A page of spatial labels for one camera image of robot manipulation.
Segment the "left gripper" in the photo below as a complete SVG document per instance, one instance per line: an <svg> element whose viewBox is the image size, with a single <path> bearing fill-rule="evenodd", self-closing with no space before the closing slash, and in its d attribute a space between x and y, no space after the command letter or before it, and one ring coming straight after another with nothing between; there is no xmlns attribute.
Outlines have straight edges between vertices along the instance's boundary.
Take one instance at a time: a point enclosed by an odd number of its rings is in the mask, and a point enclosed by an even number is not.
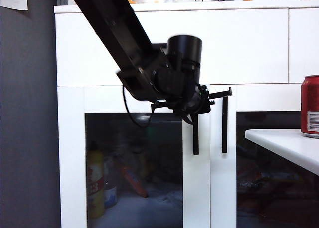
<svg viewBox="0 0 319 228"><path fill-rule="evenodd" d="M194 84L187 88L182 98L173 106L173 112L176 116L182 118L186 123L195 123L199 114L210 112L210 99L217 99L232 96L232 89L209 93L206 85ZM151 110L167 107L170 109L170 102L156 102L151 104Z"/></svg>

